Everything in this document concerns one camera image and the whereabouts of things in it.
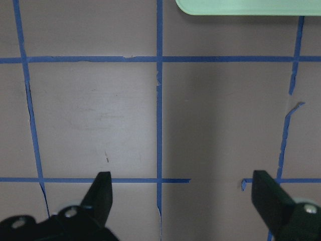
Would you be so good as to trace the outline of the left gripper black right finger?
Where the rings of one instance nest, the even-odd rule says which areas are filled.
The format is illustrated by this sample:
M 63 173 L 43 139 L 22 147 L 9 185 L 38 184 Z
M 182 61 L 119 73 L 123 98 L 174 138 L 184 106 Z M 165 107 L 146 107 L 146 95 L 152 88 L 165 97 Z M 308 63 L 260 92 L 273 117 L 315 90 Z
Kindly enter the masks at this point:
M 251 200 L 271 232 L 296 232 L 298 203 L 264 170 L 253 171 Z

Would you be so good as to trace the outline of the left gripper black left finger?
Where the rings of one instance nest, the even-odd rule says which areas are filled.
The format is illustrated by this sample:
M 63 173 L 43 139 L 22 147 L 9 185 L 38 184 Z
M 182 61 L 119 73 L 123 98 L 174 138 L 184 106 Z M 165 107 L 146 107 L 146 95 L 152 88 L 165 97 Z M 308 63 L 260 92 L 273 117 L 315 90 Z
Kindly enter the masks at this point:
M 99 172 L 81 201 L 84 208 L 101 227 L 106 225 L 112 207 L 110 172 Z

